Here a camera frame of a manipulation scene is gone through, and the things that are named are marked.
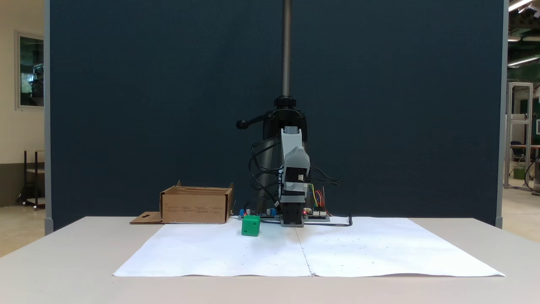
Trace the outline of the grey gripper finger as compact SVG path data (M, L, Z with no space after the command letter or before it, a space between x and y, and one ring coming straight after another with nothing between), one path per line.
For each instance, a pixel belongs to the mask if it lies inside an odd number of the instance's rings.
M309 169L310 166L309 155L303 147L296 146L286 154L286 168Z

